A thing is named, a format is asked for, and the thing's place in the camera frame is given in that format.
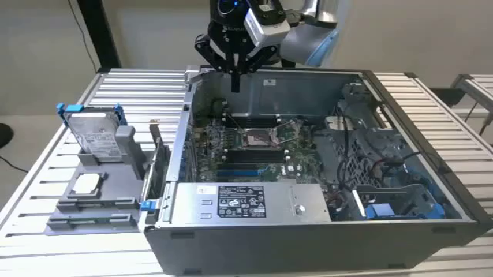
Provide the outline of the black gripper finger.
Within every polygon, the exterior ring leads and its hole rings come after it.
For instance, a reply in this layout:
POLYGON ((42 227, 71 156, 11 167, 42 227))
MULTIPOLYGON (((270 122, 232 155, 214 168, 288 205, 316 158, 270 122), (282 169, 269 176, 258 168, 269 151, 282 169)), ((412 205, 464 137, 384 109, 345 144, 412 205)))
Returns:
POLYGON ((277 46, 264 47, 252 57, 248 57, 245 49, 240 51, 236 66, 236 92, 240 92, 241 89, 241 76, 254 73, 277 52, 277 46))
POLYGON ((196 37, 194 48, 218 72, 230 74, 232 92, 237 92, 237 68, 234 57, 228 55, 228 58, 224 58, 213 49, 210 42, 210 36, 208 34, 201 34, 196 37))

